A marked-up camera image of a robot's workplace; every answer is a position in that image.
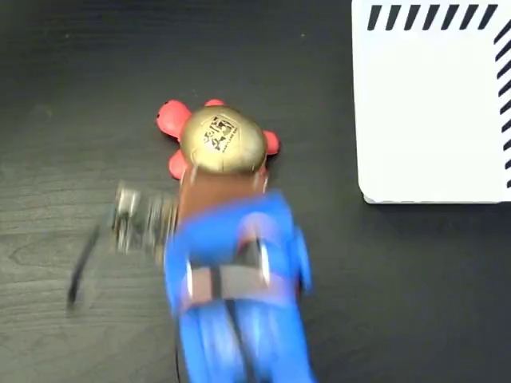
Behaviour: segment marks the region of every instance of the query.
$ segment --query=black cable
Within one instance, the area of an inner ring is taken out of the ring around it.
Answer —
[[[252,363],[252,358],[250,356],[250,352],[248,351],[247,344],[245,343],[243,335],[241,334],[240,324],[236,316],[236,301],[234,299],[226,299],[225,306],[227,308],[228,317],[232,328],[234,329],[234,335],[236,336],[238,349],[240,350],[241,358],[245,367],[247,383],[256,383],[257,379],[254,364]]]
[[[67,293],[67,304],[68,307],[74,305],[77,300],[78,288],[80,286],[81,276],[85,269],[85,265],[93,253],[93,249],[96,246],[97,240],[101,233],[101,225],[98,224],[94,227],[92,234],[85,243],[85,247],[81,251],[80,257],[78,258],[77,265],[74,267],[73,274],[71,275],[71,286]]]
[[[181,374],[179,371],[179,322],[176,322],[176,335],[174,335],[174,359],[176,362],[177,383],[181,383]]]

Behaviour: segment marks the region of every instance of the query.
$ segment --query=white box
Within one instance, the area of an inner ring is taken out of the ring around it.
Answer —
[[[511,0],[353,0],[352,22],[366,201],[511,201]]]

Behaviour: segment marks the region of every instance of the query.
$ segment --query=black tabletop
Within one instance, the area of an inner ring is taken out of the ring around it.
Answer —
[[[315,290],[302,314],[319,381],[510,379],[509,209],[362,201],[348,2],[6,4],[1,382],[175,381],[151,262],[97,255],[87,310],[65,312],[70,270],[117,181],[177,189],[177,143],[154,124],[170,98],[224,99],[282,140],[270,186],[307,237]]]

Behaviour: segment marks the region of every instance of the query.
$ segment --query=black stripe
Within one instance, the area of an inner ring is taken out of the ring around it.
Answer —
[[[479,7],[478,4],[470,4],[467,7],[465,16],[463,16],[463,20],[461,21],[460,30],[466,30],[466,28],[472,21],[473,15],[476,13],[478,7]]]
[[[507,82],[506,85],[504,85],[501,90],[498,91],[498,96],[502,96],[504,93],[506,93],[509,89],[511,89],[511,80]]]
[[[376,22],[378,21],[378,17],[380,12],[382,11],[382,6],[372,6],[370,8],[369,14],[369,22],[367,23],[367,30],[374,30],[376,27]]]
[[[502,125],[502,132],[506,132],[509,128],[511,128],[511,120]]]
[[[197,262],[194,258],[190,257],[190,259],[188,260],[189,263],[190,263],[190,268],[192,270],[195,270],[195,269],[200,269],[201,267],[203,267],[202,263],[200,262]]]
[[[259,239],[247,242],[238,249],[231,264],[260,268],[261,246]]]
[[[458,11],[459,7],[460,6],[458,4],[451,4],[449,8],[447,8],[446,18],[444,18],[441,30],[447,30],[447,28],[449,28],[450,23],[453,21],[454,15]]]
[[[509,30],[511,30],[511,20],[507,22],[504,28],[502,28],[498,35],[493,39],[493,44],[497,44],[501,38],[503,38],[504,35],[509,32]]]
[[[256,383],[257,380],[254,364],[252,363],[252,358],[248,351],[247,344],[245,343],[243,335],[241,334],[240,323],[238,322],[238,318],[236,316],[236,302],[232,299],[226,299],[225,307],[227,308],[228,318],[231,322],[232,329],[234,330],[238,348],[240,349],[241,357],[243,359],[245,374],[247,376],[247,383]]]
[[[434,18],[437,15],[437,12],[439,9],[440,9],[440,6],[438,4],[430,5],[430,8],[428,9],[428,13],[426,15],[426,20],[424,21],[424,26],[422,27],[422,30],[428,30],[431,27],[431,24],[433,24]]]
[[[406,18],[405,30],[412,29],[412,26],[414,26],[415,18],[417,17],[420,8],[421,6],[410,6],[410,10],[408,11],[408,17]]]
[[[511,108],[511,100],[505,103],[505,105],[501,108],[501,114],[506,113],[509,108]]]
[[[177,383],[181,383],[181,369],[180,369],[180,363],[179,363],[179,352],[180,352],[180,331],[179,331],[179,317],[176,318],[176,324],[174,325],[176,331],[174,333],[174,364],[176,365],[176,378]]]
[[[400,10],[401,6],[390,6],[389,18],[386,21],[385,30],[392,30],[394,28]]]
[[[501,51],[495,56],[495,61],[499,61],[502,56],[504,56],[508,51],[511,49],[511,40],[509,40],[504,47],[501,49]]]
[[[497,4],[490,4],[486,7],[485,14],[482,16],[481,24],[479,24],[478,29],[483,30],[488,25],[489,21],[491,20],[493,14],[497,10],[498,5]]]
[[[211,273],[211,295],[213,299],[222,298],[222,274],[220,267],[213,266],[209,270]]]
[[[511,60],[509,60],[508,63],[506,65],[504,65],[504,67],[501,70],[498,71],[497,79],[504,76],[510,69],[511,69]]]

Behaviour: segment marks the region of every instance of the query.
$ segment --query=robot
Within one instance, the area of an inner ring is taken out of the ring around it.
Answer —
[[[194,166],[177,197],[117,192],[109,229],[120,252],[162,264],[191,383],[316,381],[298,308],[311,291],[307,248],[284,197],[266,189],[265,173]]]

